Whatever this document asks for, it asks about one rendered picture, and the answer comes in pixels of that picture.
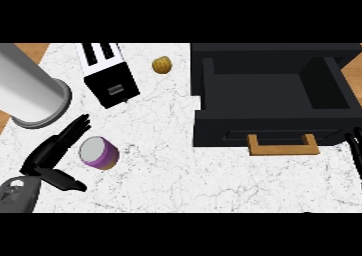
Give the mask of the black drawer front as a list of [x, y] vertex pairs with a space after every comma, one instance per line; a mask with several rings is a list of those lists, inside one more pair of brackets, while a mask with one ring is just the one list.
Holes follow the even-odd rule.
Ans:
[[343, 135], [362, 127], [362, 109], [302, 111], [211, 111], [194, 113], [194, 147], [246, 147], [255, 134], [262, 145], [299, 145], [301, 136], [312, 134], [318, 146], [345, 141]]

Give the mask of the yellow-brown walnut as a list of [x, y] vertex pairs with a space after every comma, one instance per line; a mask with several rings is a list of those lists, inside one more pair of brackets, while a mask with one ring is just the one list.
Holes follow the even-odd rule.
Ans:
[[152, 62], [152, 69], [157, 74], [166, 74], [171, 71], [171, 60], [166, 56], [156, 58]]

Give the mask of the purple can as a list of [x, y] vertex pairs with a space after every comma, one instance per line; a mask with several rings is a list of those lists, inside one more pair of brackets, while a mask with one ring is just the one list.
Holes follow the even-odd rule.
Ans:
[[118, 148], [100, 136], [82, 142], [78, 155], [82, 163], [98, 170], [110, 169], [119, 160]]

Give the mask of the white and grey cylinder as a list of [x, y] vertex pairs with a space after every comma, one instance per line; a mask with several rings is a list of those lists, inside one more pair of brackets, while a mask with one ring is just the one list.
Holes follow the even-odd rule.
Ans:
[[13, 43], [0, 43], [0, 110], [26, 129], [48, 126], [72, 100], [66, 83], [39, 68]]

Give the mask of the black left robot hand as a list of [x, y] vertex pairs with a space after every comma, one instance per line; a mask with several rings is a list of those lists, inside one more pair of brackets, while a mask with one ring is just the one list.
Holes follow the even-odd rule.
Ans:
[[76, 190], [84, 192], [87, 190], [85, 184], [61, 170], [56, 169], [56, 165], [67, 149], [91, 128], [88, 117], [88, 114], [82, 114], [61, 132], [45, 139], [26, 157], [20, 168], [23, 175], [38, 176], [61, 191]]

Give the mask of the black and white toaster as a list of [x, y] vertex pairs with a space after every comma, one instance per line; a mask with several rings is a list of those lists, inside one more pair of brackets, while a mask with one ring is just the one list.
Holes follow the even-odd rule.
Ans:
[[140, 94], [116, 43], [76, 43], [84, 83], [100, 105], [110, 108]]

